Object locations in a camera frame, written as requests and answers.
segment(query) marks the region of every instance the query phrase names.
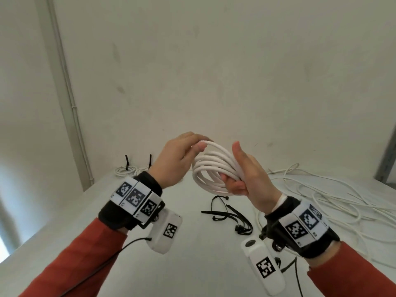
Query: white table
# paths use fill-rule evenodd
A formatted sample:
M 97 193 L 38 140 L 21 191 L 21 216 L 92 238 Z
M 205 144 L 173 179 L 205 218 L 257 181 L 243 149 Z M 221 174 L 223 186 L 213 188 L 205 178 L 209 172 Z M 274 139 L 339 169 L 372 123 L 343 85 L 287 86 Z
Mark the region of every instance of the white table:
M 295 176 L 311 184 L 345 192 L 342 186 L 311 176 Z M 2 296 L 17 296 L 97 216 L 122 180 L 112 173 L 87 190 L 81 198 L 65 208 L 55 219 L 21 246 L 0 265 L 0 292 Z M 285 191 L 283 182 L 275 184 Z M 381 202 L 396 204 L 396 191 L 373 179 L 355 180 L 361 193 L 378 195 Z M 166 206 L 183 217 L 183 224 L 171 250 L 157 254 L 145 242 L 137 242 L 123 251 L 102 286 L 99 296 L 265 296 L 259 281 L 251 271 L 240 243 L 247 238 L 237 235 L 231 219 L 214 222 L 211 215 L 201 210 L 210 209 L 212 195 L 199 188 L 189 172 L 184 181 L 166 189 L 162 195 Z M 229 204 L 244 214 L 259 234 L 254 212 L 246 197 L 233 196 Z M 214 208 L 224 210 L 220 201 Z M 354 244 L 354 236 L 335 228 L 340 236 Z M 396 230 L 382 225 L 369 225 L 374 233 L 396 236 Z M 150 227 L 132 230 L 127 242 L 144 237 Z M 374 255 L 396 265 L 395 245 L 370 243 Z M 294 256 L 282 252 L 282 267 Z M 298 261 L 299 277 L 305 297 L 322 296 L 306 275 L 308 265 Z M 396 282 L 396 270 L 375 265 Z M 279 296 L 298 296 L 294 269 L 285 274 L 287 287 Z

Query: red sleeve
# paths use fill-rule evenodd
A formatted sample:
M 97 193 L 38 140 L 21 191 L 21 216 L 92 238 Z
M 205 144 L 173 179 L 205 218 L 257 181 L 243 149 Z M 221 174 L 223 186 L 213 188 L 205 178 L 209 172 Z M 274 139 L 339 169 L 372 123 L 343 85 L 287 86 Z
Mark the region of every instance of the red sleeve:
M 57 297 L 122 248 L 126 235 L 95 219 L 37 276 L 19 297 Z M 94 297 L 113 263 L 75 288 L 68 297 Z
M 395 297 L 396 284 L 342 242 L 338 253 L 308 272 L 326 297 Z

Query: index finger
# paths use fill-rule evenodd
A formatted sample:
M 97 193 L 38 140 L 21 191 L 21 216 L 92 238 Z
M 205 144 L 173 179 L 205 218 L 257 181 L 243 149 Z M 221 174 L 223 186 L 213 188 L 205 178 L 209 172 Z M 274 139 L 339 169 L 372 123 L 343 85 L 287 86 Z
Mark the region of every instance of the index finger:
M 209 140 L 213 142 L 210 138 L 206 137 L 205 135 L 197 134 L 197 133 L 184 138 L 183 142 L 186 144 L 186 146 L 192 146 L 198 143 L 200 140 Z

